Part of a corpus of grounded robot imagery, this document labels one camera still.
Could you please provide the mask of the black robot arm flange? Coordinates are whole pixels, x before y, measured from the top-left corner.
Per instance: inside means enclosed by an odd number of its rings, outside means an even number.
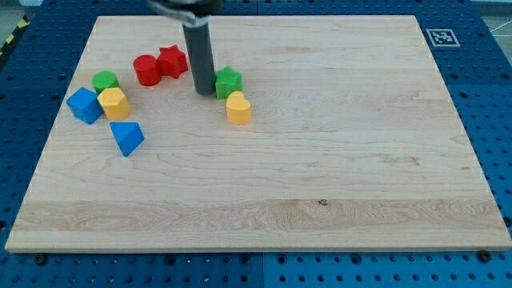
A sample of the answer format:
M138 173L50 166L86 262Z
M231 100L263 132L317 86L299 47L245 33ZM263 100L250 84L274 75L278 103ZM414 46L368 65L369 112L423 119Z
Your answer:
M149 8L162 16L189 27L204 26L212 14L224 5L223 0L147 0Z

